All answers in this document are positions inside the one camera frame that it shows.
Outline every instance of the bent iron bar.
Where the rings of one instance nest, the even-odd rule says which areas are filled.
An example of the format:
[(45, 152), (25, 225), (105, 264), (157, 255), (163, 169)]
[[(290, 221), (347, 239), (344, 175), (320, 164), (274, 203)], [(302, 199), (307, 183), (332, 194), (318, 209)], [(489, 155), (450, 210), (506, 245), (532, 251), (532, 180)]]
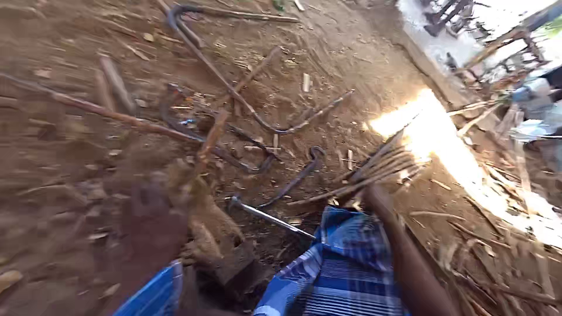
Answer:
[(282, 198), (287, 192), (289, 192), (294, 186), (298, 185), (307, 175), (311, 174), (317, 166), (322, 166), (321, 159), (326, 156), (326, 152), (319, 146), (314, 146), (310, 148), (310, 156), (312, 160), (306, 165), (306, 167), (298, 174), (297, 178), (293, 179), (288, 185), (286, 185), (277, 196), (269, 200), (267, 203), (256, 206), (257, 209), (263, 209), (271, 206), (273, 203), (277, 202)]
[(298, 22), (298, 19), (291, 18), (291, 17), (282, 17), (282, 16), (270, 16), (270, 15), (260, 15), (255, 13), (243, 13), (243, 12), (231, 12), (227, 10), (218, 10), (208, 7), (200, 7), (200, 6), (192, 6), (192, 5), (176, 5), (174, 6), (167, 15), (168, 24), (170, 27), (176, 31), (176, 33), (182, 38), (185, 44), (189, 47), (189, 49), (195, 54), (197, 59), (203, 62), (207, 68), (212, 72), (212, 74), (217, 77), (217, 79), (221, 82), (221, 84), (228, 90), (228, 93), (236, 99), (236, 101), (242, 103), (244, 107), (252, 114), (253, 118), (266, 130), (273, 132), (279, 135), (287, 135), (296, 132), (297, 130), (307, 126), (311, 120), (315, 119), (316, 117), (322, 115), (323, 113), (333, 109), (334, 107), (338, 106), (343, 99), (351, 95), (355, 90), (352, 89), (339, 98), (335, 99), (334, 101), (330, 102), (330, 104), (323, 109), (317, 111), (308, 119), (300, 122), (299, 124), (290, 127), (288, 129), (276, 129), (272, 127), (269, 123), (267, 123), (257, 112), (256, 110), (248, 103), (246, 100), (232, 87), (228, 81), (224, 78), (224, 76), (220, 73), (220, 71), (215, 67), (215, 65), (209, 61), (205, 55), (201, 52), (199, 48), (197, 48), (196, 44), (190, 40), (190, 36), (186, 34), (182, 29), (179, 27), (180, 24), (180, 16), (185, 12), (196, 12), (196, 13), (203, 13), (208, 15), (216, 15), (216, 16), (228, 16), (228, 17), (238, 17), (241, 19), (253, 19), (253, 20), (272, 20), (272, 21), (280, 21), (280, 22)]
[[(183, 97), (184, 97), (184, 95), (182, 93), (182, 90), (180, 90), (176, 85), (168, 84), (168, 91), (169, 91), (169, 94), (167, 96), (165, 96), (164, 98), (162, 98), (162, 101), (160, 102), (160, 106), (159, 106), (160, 116), (162, 117), (162, 120), (164, 122), (166, 122), (170, 127), (177, 130), (178, 132), (185, 134), (186, 136), (188, 136), (189, 138), (191, 138), (191, 139), (193, 139), (197, 142), (204, 143), (205, 140), (206, 140), (206, 138), (204, 136), (200, 136), (200, 135), (194, 133), (189, 128), (180, 124), (178, 122), (179, 121), (178, 119), (176, 119), (176, 118), (174, 118), (170, 115), (170, 107), (173, 104), (175, 104), (176, 102), (178, 102), (179, 100), (183, 99)], [(241, 139), (243, 141), (251, 142), (254, 146), (257, 146), (257, 147), (261, 148), (261, 150), (264, 152), (265, 160), (258, 166), (258, 168), (253, 168), (253, 167), (250, 167), (249, 165), (241, 162), (240, 160), (236, 159), (235, 157), (230, 155), (226, 150), (223, 150), (222, 148), (220, 148), (218, 146), (215, 146), (211, 150), (211, 152), (214, 155), (224, 159), (229, 164), (231, 164), (235, 167), (238, 167), (238, 168), (244, 170), (246, 173), (250, 173), (250, 174), (263, 173), (264, 171), (269, 169), (269, 167), (271, 166), (271, 163), (275, 159), (281, 161), (279, 159), (279, 157), (277, 157), (277, 155), (274, 152), (268, 150), (262, 143), (253, 139), (246, 132), (244, 132), (244, 130), (242, 130), (241, 128), (232, 126), (228, 123), (226, 124), (226, 127), (227, 127), (229, 132), (232, 132), (233, 134), (235, 134), (239, 139)]]

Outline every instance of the curved metal rod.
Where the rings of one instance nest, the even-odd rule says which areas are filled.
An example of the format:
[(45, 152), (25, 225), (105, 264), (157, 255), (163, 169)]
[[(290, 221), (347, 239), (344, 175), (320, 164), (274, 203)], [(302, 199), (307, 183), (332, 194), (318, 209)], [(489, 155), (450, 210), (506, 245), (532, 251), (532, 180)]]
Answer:
[[(176, 120), (174, 117), (170, 115), (170, 106), (181, 100), (184, 96), (182, 91), (176, 85), (173, 84), (168, 84), (168, 91), (170, 92), (169, 95), (162, 99), (159, 106), (162, 120), (166, 122), (170, 127), (177, 130), (178, 132), (185, 134), (186, 136), (188, 136), (189, 138), (195, 141), (204, 143), (206, 137), (194, 133), (192, 130), (185, 127), (183, 124), (180, 124), (178, 120)], [(213, 155), (222, 158), (229, 164), (238, 167), (244, 170), (246, 173), (250, 173), (250, 174), (258, 174), (268, 170), (269, 167), (271, 166), (271, 163), (275, 159), (281, 161), (281, 159), (279, 159), (279, 157), (277, 157), (275, 153), (271, 152), (262, 143), (258, 142), (257, 140), (253, 139), (251, 136), (246, 134), (246, 132), (244, 132), (241, 128), (232, 126), (230, 124), (227, 124), (226, 127), (228, 128), (228, 131), (234, 133), (239, 139), (243, 141), (251, 142), (254, 146), (261, 148), (262, 151), (264, 152), (265, 160), (257, 168), (253, 168), (248, 164), (236, 159), (230, 153), (228, 153), (228, 151), (223, 150), (218, 146), (215, 146), (214, 148), (211, 149), (211, 153)]]
[(310, 148), (310, 156), (312, 156), (312, 161), (310, 161), (306, 165), (306, 167), (298, 174), (297, 178), (295, 178), (283, 189), (281, 189), (281, 191), (277, 193), (277, 196), (269, 200), (267, 203), (256, 206), (256, 208), (263, 209), (265, 207), (271, 206), (273, 203), (277, 202), (280, 198), (285, 196), (285, 194), (287, 194), (287, 192), (289, 192), (294, 186), (301, 183), (301, 181), (306, 178), (307, 175), (312, 173), (318, 165), (321, 165), (322, 162), (320, 160), (326, 156), (326, 152), (321, 147), (314, 146)]
[[(209, 14), (209, 8), (207, 7), (198, 7), (198, 6), (192, 6), (192, 5), (176, 5), (174, 6), (167, 15), (167, 21), (168, 24), (170, 24), (170, 27), (172, 27), (176, 33), (182, 38), (182, 40), (186, 43), (186, 45), (189, 47), (189, 49), (193, 52), (193, 54), (195, 54), (195, 56), (197, 57), (197, 59), (199, 59), (201, 62), (203, 62), (208, 68), (209, 70), (211, 70), (211, 72), (214, 74), (215, 77), (217, 77), (217, 79), (223, 84), (223, 86), (228, 90), (228, 93), (234, 98), (236, 99), (238, 102), (242, 103), (246, 109), (252, 114), (253, 118), (266, 130), (273, 132), (275, 134), (279, 134), (279, 135), (287, 135), (287, 134), (292, 134), (294, 132), (296, 132), (297, 130), (305, 127), (306, 125), (308, 125), (310, 123), (310, 121), (320, 115), (322, 115), (323, 113), (333, 109), (334, 107), (336, 107), (337, 105), (339, 105), (341, 103), (341, 101), (343, 101), (344, 98), (346, 98), (347, 96), (349, 96), (351, 93), (353, 93), (355, 90), (352, 89), (348, 92), (346, 92), (345, 94), (343, 94), (342, 96), (340, 96), (339, 98), (337, 98), (336, 100), (330, 102), (330, 104), (328, 106), (326, 106), (325, 108), (319, 110), (318, 112), (314, 113), (313, 116), (311, 116), (310, 118), (304, 120), (303, 122), (297, 124), (296, 126), (290, 127), (288, 129), (276, 129), (274, 127), (272, 127), (269, 123), (267, 123), (257, 112), (256, 110), (248, 103), (246, 102), (246, 100), (242, 97), (242, 95), (240, 95), (240, 93), (238, 93), (236, 91), (236, 89), (234, 89), (229, 83), (228, 81), (224, 78), (224, 76), (220, 73), (220, 71), (215, 67), (215, 65), (213, 65), (213, 63), (211, 61), (209, 61), (205, 55), (203, 55), (203, 53), (201, 52), (201, 50), (199, 48), (197, 48), (197, 46), (189, 39), (189, 35), (184, 33), (180, 28), (179, 28), (179, 24), (180, 24), (180, 15), (185, 13), (185, 12), (198, 12), (198, 13), (206, 13)], [(253, 14), (246, 14), (242, 17), (243, 19), (258, 19), (258, 20), (263, 20), (263, 17), (260, 17), (260, 15), (253, 15)]]

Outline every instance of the metal rod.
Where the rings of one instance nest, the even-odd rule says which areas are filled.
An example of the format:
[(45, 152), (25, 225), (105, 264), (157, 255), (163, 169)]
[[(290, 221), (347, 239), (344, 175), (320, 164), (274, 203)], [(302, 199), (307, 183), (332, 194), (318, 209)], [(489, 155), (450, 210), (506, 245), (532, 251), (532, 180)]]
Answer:
[(272, 224), (275, 224), (279, 227), (286, 228), (289, 231), (291, 231), (295, 234), (298, 234), (300, 236), (304, 236), (304, 237), (306, 237), (306, 238), (308, 238), (312, 241), (316, 240), (316, 237), (314, 237), (313, 235), (311, 235), (311, 234), (309, 234), (309, 233), (307, 233), (303, 230), (300, 230), (300, 229), (296, 228), (295, 226), (293, 226), (289, 223), (286, 223), (286, 222), (284, 222), (284, 221), (282, 221), (282, 220), (280, 220), (276, 217), (273, 217), (273, 216), (271, 216), (269, 214), (266, 214), (266, 213), (264, 213), (260, 210), (257, 210), (255, 208), (253, 208), (252, 206), (249, 206), (249, 205), (246, 205), (246, 204), (242, 203), (238, 196), (233, 196), (233, 197), (230, 198), (230, 205), (231, 206), (232, 205), (240, 206), (244, 211), (246, 211), (246, 212), (248, 212), (252, 215), (258, 216), (260, 218), (263, 218), (263, 219), (267, 220), (268, 222), (270, 222)]
[(311, 174), (318, 165), (321, 166), (322, 163), (321, 160), (326, 156), (326, 152), (319, 146), (313, 146), (310, 148), (310, 156), (312, 156), (312, 161), (310, 161), (306, 165), (306, 167), (298, 174), (298, 176), (295, 179), (293, 179), (293, 181), (291, 181), (288, 185), (286, 185), (283, 189), (281, 189), (281, 191), (279, 191), (279, 193), (277, 193), (277, 195), (274, 198), (272, 198), (271, 200), (269, 200), (264, 204), (256, 206), (256, 208), (263, 209), (279, 201), (279, 199), (285, 196), (287, 192), (289, 192), (293, 187), (298, 185), (304, 178), (306, 178), (306, 176)]

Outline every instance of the metal pipe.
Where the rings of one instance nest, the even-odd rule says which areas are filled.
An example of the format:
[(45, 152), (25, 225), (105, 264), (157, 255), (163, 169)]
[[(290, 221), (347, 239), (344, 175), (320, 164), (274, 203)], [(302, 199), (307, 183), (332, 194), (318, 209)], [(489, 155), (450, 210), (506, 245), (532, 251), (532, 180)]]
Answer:
[(298, 229), (295, 226), (293, 226), (289, 223), (286, 223), (286, 222), (284, 222), (284, 221), (282, 221), (282, 220), (280, 220), (276, 217), (273, 217), (273, 216), (271, 216), (267, 213), (264, 213), (260, 210), (257, 210), (255, 208), (253, 208), (252, 206), (249, 206), (249, 205), (246, 205), (246, 204), (242, 203), (238, 196), (233, 196), (233, 197), (230, 198), (230, 206), (233, 206), (233, 205), (240, 206), (244, 211), (246, 211), (246, 212), (248, 212), (252, 215), (258, 216), (260, 218), (263, 218), (263, 219), (267, 220), (268, 222), (270, 222), (272, 224), (275, 224), (279, 227), (283, 227), (285, 229), (288, 229), (289, 231), (291, 231), (295, 234), (306, 237), (306, 238), (308, 238), (312, 241), (316, 240), (316, 237), (314, 237), (313, 235), (311, 235), (311, 234), (309, 234), (309, 233), (307, 233), (307, 232), (305, 232), (301, 229)]

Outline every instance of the blue plaid cloth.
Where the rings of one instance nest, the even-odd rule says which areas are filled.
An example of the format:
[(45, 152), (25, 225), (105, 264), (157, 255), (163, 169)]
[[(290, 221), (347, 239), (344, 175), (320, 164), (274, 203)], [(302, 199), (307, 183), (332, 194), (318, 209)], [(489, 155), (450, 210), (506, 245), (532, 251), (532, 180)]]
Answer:
[(382, 223), (328, 206), (315, 236), (271, 280), (254, 316), (407, 314)]

